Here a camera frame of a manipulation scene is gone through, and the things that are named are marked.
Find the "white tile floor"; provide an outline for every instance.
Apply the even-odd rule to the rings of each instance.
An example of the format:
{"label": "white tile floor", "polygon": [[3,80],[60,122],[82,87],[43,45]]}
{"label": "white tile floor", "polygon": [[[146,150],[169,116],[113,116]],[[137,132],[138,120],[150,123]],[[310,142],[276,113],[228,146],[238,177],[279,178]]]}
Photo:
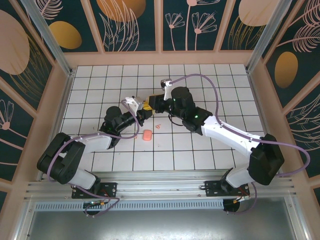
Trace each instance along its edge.
{"label": "white tile floor", "polygon": [[[242,64],[79,66],[61,131],[69,135],[94,133],[100,129],[109,107],[120,105],[125,111],[120,104],[123,98],[139,96],[145,100],[152,94],[163,94],[160,80],[193,73],[207,75],[218,87],[221,120],[264,136]],[[177,86],[187,86],[198,107],[215,111],[214,91],[205,79],[194,76]],[[122,135],[132,135],[135,129],[132,125]],[[147,129],[153,132],[152,141],[142,140],[143,130]],[[121,140],[113,149],[86,154],[81,167],[93,172],[212,170],[247,162],[228,145],[172,124],[167,114],[156,114],[147,120],[140,133],[137,139]]]}

